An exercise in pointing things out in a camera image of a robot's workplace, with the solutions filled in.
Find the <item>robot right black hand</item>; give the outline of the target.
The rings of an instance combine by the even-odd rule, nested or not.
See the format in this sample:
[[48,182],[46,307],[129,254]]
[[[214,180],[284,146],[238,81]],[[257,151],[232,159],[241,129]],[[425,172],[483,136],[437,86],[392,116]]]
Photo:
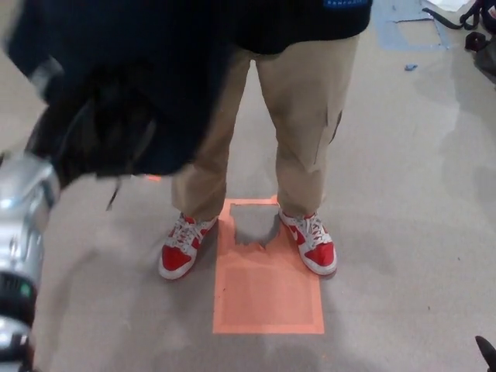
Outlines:
[[487,372],[496,372],[496,349],[483,336],[475,336],[477,347],[487,363]]

